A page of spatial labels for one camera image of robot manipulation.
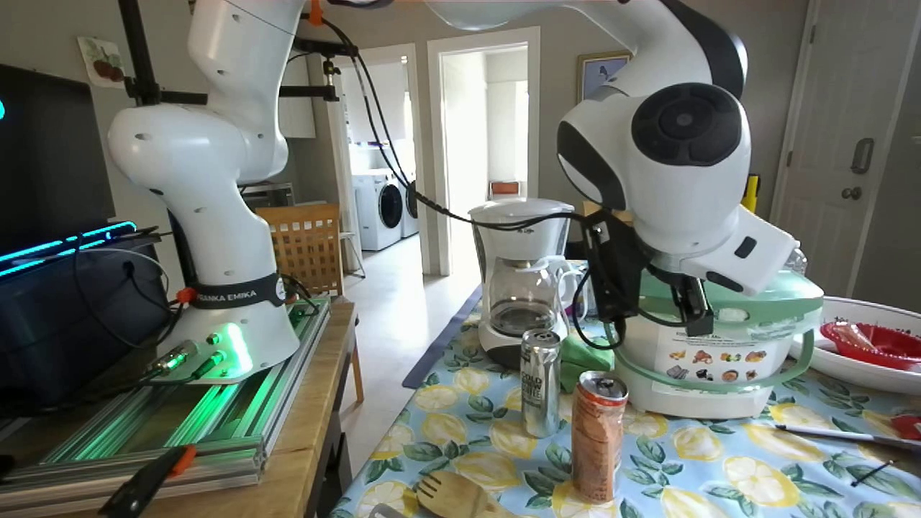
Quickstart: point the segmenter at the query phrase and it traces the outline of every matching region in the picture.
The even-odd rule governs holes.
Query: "metal can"
[[[573,395],[573,487],[580,500],[613,500],[622,465],[626,385],[580,370]]]
[[[531,438],[559,429],[559,344],[556,331],[524,331],[520,336],[520,413]]]

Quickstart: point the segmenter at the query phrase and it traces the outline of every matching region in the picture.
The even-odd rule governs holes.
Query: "white appliance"
[[[420,215],[416,215],[416,205],[412,205],[412,196],[405,192],[405,186],[400,183],[403,190],[403,225],[400,225],[400,236],[409,238],[409,236],[416,236],[420,232]]]
[[[354,173],[354,205],[360,221],[360,241],[366,254],[376,254],[403,236],[403,190],[392,173]]]
[[[550,213],[573,213],[550,198],[491,202],[469,211],[474,221],[510,225]],[[474,226],[482,271],[479,347],[504,367],[520,366],[520,336],[550,329],[567,336],[560,316],[560,267],[569,218],[547,218],[520,231]]]

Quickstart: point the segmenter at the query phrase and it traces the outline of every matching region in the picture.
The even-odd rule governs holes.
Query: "washing machine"
[[[409,180],[409,190],[403,186],[403,225],[400,236],[416,236],[420,232],[420,205],[413,198],[413,180]]]
[[[354,173],[354,205],[366,254],[403,238],[403,192],[392,173]]]

